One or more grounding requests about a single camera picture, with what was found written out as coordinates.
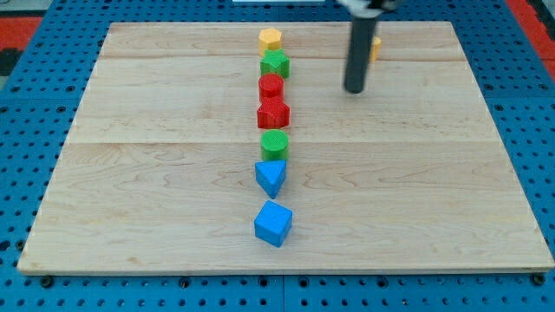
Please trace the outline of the grey robot end mount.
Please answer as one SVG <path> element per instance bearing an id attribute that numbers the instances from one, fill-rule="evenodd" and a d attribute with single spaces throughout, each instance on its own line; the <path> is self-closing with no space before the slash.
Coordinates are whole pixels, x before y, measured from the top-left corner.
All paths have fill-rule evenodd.
<path id="1" fill-rule="evenodd" d="M 402 0 L 336 0 L 357 18 L 377 18 L 382 13 L 397 10 Z"/>

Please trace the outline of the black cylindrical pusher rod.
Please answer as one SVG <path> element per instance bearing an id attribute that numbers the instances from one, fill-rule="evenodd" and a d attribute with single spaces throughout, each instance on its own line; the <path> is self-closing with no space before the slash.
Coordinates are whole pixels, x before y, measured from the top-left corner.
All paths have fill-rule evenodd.
<path id="1" fill-rule="evenodd" d="M 351 94 L 360 94 L 365 88 L 376 25 L 376 17 L 354 17 L 351 23 L 343 79 L 344 89 Z"/>

